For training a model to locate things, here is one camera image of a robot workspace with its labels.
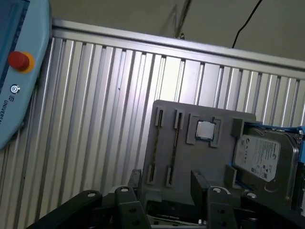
hard drive label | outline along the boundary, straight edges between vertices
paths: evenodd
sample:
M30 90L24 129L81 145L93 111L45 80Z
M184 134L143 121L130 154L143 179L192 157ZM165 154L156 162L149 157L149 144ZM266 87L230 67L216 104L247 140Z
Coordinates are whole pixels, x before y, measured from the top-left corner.
M279 154L278 142L243 135L237 142L234 165L269 182L275 178Z

black cable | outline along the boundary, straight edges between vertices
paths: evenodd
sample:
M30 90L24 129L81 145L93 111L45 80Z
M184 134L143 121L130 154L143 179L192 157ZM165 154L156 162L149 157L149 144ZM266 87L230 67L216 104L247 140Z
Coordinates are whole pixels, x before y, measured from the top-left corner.
M238 38L238 35L239 33L246 27L246 25L248 24L248 22L250 21L250 19L252 18L253 14L255 13L257 7L259 6L259 4L261 4L263 0L259 0L258 3L256 4L256 6L254 7L254 9L252 10L250 16L248 17L247 21L245 22L245 24L239 29L239 31L237 32L236 36L235 36L235 40L234 40L234 43L232 45L232 49L235 47L235 44L236 44L236 41L237 41L237 38Z
M180 16L180 20L179 20L179 24L178 24L178 28L177 28L176 33L175 33L175 38L178 38L180 36L181 29L183 27L186 15L187 15L187 13L190 9L191 3L192 3L192 0L185 0L185 2L184 2L183 9L182 9L181 16Z

corrugated aluminum panel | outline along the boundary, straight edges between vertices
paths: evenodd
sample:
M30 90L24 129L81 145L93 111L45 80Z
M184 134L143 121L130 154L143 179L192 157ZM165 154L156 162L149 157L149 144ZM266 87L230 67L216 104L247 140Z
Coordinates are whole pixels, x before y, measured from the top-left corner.
M0 227L24 228L82 190L126 184L143 166L157 99L305 125L305 69L293 63L55 21L25 125L0 152Z

emergency stop button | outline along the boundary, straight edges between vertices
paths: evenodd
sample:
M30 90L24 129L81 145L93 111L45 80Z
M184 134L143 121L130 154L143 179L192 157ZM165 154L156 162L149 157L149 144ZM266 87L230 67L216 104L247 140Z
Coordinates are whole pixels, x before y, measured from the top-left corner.
M30 64L28 56L18 51L13 51L9 54L8 62L13 69L18 71L27 69Z

screw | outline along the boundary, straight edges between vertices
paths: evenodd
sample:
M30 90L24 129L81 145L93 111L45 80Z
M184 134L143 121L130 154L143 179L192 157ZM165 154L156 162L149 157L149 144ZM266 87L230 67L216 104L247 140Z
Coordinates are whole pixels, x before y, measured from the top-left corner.
M220 192L221 192L220 188L217 188L217 187L213 188L213 191L214 191L214 192L217 192L217 193L220 193Z
M247 194L247 196L249 196L249 197L251 197L251 198L256 198L256 197L257 197L257 195L254 194L254 193L252 193L252 192L249 192L249 193Z
M127 192L128 190L129 190L128 187L122 187L122 188L121 188L121 192Z
M184 33L181 33L179 38L182 39L182 40L185 40Z
M88 193L88 195L87 195L87 196L88 196L88 197L94 197L94 196L95 196L95 194L96 194L95 192L91 192L91 193Z

